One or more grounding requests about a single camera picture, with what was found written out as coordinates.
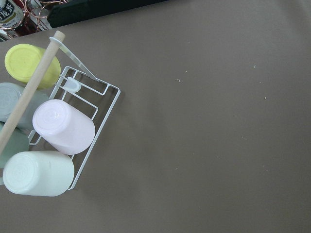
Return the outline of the pink plastic cup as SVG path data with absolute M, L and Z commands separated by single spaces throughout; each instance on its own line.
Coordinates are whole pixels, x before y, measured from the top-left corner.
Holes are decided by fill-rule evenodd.
M 81 153 L 95 138 L 93 121 L 63 100 L 52 99 L 41 104 L 32 122 L 35 131 L 63 154 Z

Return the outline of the green plastic cup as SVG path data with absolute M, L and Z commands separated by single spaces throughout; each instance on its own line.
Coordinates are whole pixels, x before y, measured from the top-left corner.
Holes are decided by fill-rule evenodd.
M 28 136 L 15 128 L 4 150 L 0 154 L 0 167 L 4 168 L 8 160 L 15 154 L 29 150 Z

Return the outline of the white plastic cup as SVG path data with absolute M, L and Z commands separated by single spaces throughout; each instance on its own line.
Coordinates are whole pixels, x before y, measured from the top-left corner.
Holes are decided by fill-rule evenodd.
M 74 178 L 74 164 L 58 151 L 25 151 L 11 157 L 3 169 L 3 184 L 14 194 L 55 197 Z

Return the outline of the yellow plastic cup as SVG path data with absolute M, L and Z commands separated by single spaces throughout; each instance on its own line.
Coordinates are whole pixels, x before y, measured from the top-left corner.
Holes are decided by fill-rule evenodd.
M 27 84 L 45 51 L 46 50 L 43 48 L 30 44 L 15 45 L 11 47 L 5 55 L 5 68 L 14 79 Z M 38 89 L 52 87 L 58 81 L 60 74 L 60 62 L 54 57 Z

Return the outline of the grey plastic cup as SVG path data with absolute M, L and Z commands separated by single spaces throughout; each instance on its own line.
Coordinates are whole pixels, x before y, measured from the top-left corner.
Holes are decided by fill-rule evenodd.
M 14 83 L 0 84 L 0 121 L 6 122 L 16 103 L 21 97 L 24 87 Z M 18 128 L 25 130 L 33 130 L 33 115 L 36 109 L 44 102 L 48 101 L 49 97 L 41 91 L 36 91 L 25 109 L 19 123 Z

